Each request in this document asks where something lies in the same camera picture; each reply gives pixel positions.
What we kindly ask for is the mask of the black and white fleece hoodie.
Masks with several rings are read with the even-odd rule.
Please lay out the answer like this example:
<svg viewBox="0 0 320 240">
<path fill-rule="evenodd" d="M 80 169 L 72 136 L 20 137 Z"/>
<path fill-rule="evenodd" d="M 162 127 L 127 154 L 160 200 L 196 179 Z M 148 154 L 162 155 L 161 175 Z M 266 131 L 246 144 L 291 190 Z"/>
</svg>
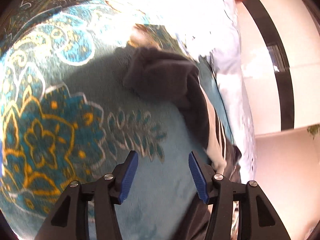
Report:
<svg viewBox="0 0 320 240">
<path fill-rule="evenodd" d="M 134 52 L 123 84 L 145 100 L 170 102 L 184 118 L 215 172 L 239 183 L 240 150 L 199 81 L 199 69 L 182 55 L 140 47 Z"/>
</svg>

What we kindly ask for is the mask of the green hanging plant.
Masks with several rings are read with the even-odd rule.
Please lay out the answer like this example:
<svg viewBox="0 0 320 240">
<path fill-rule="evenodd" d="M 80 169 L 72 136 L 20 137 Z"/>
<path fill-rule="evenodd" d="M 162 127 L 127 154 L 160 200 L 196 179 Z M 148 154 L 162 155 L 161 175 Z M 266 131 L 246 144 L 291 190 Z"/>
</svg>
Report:
<svg viewBox="0 0 320 240">
<path fill-rule="evenodd" d="M 307 132 L 315 139 L 316 135 L 320 132 L 320 124 L 311 125 L 307 128 Z"/>
</svg>

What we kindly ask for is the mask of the teal floral bed blanket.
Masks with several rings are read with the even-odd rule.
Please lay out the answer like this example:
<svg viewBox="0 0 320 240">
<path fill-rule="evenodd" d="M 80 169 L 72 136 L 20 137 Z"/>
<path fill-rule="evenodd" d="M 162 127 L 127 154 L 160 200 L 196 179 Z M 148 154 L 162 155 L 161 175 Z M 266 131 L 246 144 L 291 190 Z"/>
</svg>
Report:
<svg viewBox="0 0 320 240">
<path fill-rule="evenodd" d="M 90 183 L 130 151 L 139 167 L 116 206 L 123 239 L 204 239 L 208 206 L 188 153 L 208 155 L 177 107 L 124 86 L 140 47 L 182 55 L 225 126 L 213 73 L 177 39 L 179 0 L 20 0 L 1 26 L 1 224 L 34 239 L 65 188 Z"/>
</svg>

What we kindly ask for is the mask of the white glossy wardrobe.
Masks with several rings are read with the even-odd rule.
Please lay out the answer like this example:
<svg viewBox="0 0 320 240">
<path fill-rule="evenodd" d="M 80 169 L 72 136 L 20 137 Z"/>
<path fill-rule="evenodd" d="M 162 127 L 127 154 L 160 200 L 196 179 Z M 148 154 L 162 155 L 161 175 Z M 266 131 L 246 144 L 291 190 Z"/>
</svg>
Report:
<svg viewBox="0 0 320 240">
<path fill-rule="evenodd" d="M 237 10 L 255 134 L 319 123 L 319 31 L 306 5 L 245 0 Z"/>
</svg>

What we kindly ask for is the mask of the light blue floral quilt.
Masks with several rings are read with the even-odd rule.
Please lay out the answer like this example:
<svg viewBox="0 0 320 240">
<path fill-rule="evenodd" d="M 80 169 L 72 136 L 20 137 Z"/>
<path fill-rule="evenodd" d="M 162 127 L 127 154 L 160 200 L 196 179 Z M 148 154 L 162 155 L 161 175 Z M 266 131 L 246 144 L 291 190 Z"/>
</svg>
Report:
<svg viewBox="0 0 320 240">
<path fill-rule="evenodd" d="M 254 179 L 257 150 L 251 109 L 241 71 L 241 35 L 234 0 L 179 0 L 177 39 L 186 54 L 202 57 L 212 71 L 240 158 L 241 181 Z"/>
</svg>

